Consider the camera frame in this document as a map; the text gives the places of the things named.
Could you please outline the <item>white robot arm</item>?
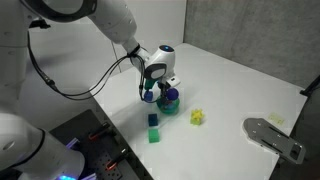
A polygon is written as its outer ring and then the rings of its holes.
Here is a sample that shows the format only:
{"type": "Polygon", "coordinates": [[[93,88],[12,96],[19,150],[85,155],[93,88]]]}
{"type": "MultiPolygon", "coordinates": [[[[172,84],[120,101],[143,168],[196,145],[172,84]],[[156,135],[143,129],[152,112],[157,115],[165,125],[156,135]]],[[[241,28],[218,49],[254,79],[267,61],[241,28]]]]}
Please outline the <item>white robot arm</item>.
{"type": "Polygon", "coordinates": [[[180,84],[175,50],[161,45],[149,53],[136,40],[137,23],[128,0],[0,0],[0,168],[16,170],[18,180],[78,180],[84,155],[64,145],[19,114],[18,104],[31,49],[33,28],[78,25],[83,18],[94,31],[121,46],[140,73],[139,90],[159,84],[161,96],[180,84]]]}

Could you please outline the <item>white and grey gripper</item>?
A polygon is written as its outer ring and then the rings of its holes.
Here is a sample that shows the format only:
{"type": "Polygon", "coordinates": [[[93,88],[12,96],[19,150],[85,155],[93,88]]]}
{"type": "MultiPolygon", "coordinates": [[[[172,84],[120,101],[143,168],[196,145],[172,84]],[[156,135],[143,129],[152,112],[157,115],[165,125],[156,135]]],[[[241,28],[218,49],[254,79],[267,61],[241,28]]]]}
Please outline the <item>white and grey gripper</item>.
{"type": "Polygon", "coordinates": [[[174,88],[180,84],[179,78],[174,73],[174,66],[165,63],[155,63],[148,65],[143,69],[143,90],[152,91],[152,89],[145,90],[144,85],[147,79],[158,80],[158,88],[161,91],[161,96],[165,97],[167,90],[174,88]]]}

